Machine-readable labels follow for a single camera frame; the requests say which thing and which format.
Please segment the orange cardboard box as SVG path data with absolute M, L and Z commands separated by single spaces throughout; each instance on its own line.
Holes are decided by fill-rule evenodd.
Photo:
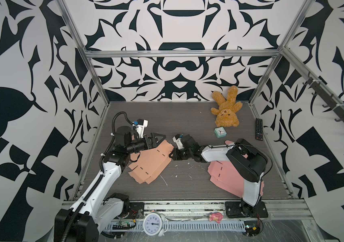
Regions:
M 172 159 L 169 157 L 174 147 L 168 141 L 164 140 L 157 148 L 141 151 L 138 154 L 132 154 L 131 158 L 139 158 L 137 162 L 129 165 L 131 176 L 137 183 L 150 184 L 163 172 L 170 164 Z

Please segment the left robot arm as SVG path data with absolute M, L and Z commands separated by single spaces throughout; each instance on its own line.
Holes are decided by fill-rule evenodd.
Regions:
M 114 193 L 107 196 L 114 182 L 120 177 L 133 153 L 157 148 L 166 136 L 158 133 L 144 134 L 147 121 L 126 118 L 128 126 L 116 127 L 116 119 L 126 112 L 117 113 L 112 119 L 112 139 L 101 154 L 99 172 L 83 195 L 69 208 L 61 209 L 55 217 L 55 242 L 97 242 L 100 236 L 109 239 L 123 237 L 120 233 L 107 233 L 105 228 L 117 217 L 130 214 L 127 195 Z

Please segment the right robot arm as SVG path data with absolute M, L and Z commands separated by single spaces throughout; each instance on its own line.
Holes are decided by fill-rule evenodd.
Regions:
M 177 148 L 169 155 L 172 160 L 194 159 L 210 165 L 211 181 L 218 187 L 240 198 L 226 202 L 229 218 L 267 218 L 268 211 L 262 201 L 263 177 L 269 156 L 245 139 L 223 145 L 199 145 L 190 135 L 173 138 Z

